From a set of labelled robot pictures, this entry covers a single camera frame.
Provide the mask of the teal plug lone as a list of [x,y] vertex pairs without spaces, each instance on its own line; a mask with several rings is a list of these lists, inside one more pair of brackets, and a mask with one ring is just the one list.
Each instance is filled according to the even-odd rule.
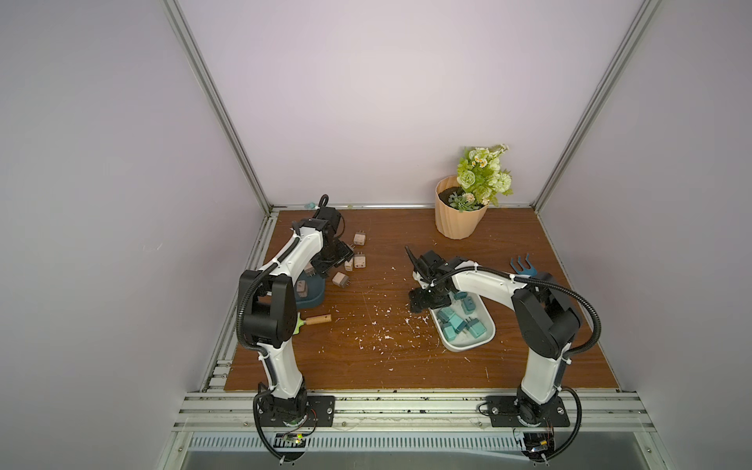
[[461,301],[462,309],[467,315],[471,315],[476,311],[476,304],[471,297],[465,297]]

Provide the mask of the white oval storage tray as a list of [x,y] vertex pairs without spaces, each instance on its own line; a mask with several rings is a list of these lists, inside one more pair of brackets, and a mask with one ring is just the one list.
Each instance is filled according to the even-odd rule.
[[[476,304],[476,311],[474,311],[474,313],[472,313],[471,315],[467,315],[462,309],[461,301],[465,297],[471,297]],[[449,307],[443,307],[442,309],[430,309],[429,313],[435,323],[435,326],[437,327],[437,331],[439,333],[442,344],[447,350],[453,353],[462,353],[474,348],[484,346],[485,344],[491,342],[491,340],[495,338],[495,333],[497,333],[497,329],[495,328],[495,321],[493,320],[491,313],[489,313],[485,304],[481,300],[481,297],[477,294],[458,293],[452,296],[452,304]],[[485,327],[487,328],[487,333],[479,339],[474,339],[465,328],[457,335],[456,340],[452,342],[452,344],[450,344],[443,337],[442,325],[448,323],[448,319],[454,313],[465,319],[466,322],[472,318],[479,319],[479,321],[481,321],[481,323],[483,323],[483,325],[485,325]]]

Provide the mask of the teal plug top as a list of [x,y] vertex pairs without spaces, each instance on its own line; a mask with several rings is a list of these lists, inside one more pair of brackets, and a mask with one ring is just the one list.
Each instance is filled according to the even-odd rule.
[[442,334],[444,339],[452,344],[456,340],[457,333],[456,329],[451,324],[445,323],[442,325]]

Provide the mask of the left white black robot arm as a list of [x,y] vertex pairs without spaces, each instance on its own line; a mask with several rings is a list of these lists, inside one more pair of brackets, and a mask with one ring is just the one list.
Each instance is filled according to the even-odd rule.
[[268,415],[284,423],[301,425],[309,420],[305,377],[297,366],[293,337],[299,309],[296,283],[307,266],[326,277],[331,268],[354,257],[354,250],[341,240],[342,213],[329,205],[329,196],[319,199],[308,219],[292,224],[292,235],[270,262],[246,270],[239,278],[235,334],[242,348],[258,354],[266,382],[258,384],[252,401],[254,425],[266,450],[279,464],[292,464],[301,454],[278,452],[262,429]]

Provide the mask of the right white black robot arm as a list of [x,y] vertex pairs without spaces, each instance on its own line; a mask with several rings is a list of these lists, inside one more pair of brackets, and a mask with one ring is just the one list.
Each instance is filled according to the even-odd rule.
[[419,284],[409,293],[413,313],[449,307],[459,292],[515,313],[528,347],[523,379],[515,395],[487,396],[478,410],[493,426],[513,429],[528,460],[550,464],[573,444],[582,427],[580,396],[562,379],[573,356],[598,343],[602,325],[595,308],[545,272],[508,273],[465,258],[445,260],[433,251],[409,259]]

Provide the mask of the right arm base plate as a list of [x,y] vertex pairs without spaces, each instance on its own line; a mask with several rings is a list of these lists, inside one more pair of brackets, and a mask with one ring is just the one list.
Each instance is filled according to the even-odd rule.
[[569,427],[570,418],[558,395],[539,405],[530,399],[512,396],[485,397],[491,425],[497,428]]

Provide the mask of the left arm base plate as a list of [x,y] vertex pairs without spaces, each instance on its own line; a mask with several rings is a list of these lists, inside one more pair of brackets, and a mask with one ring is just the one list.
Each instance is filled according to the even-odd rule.
[[295,427],[305,419],[307,427],[331,427],[336,410],[334,396],[313,395],[294,399],[265,396],[257,401],[255,417],[262,427]]

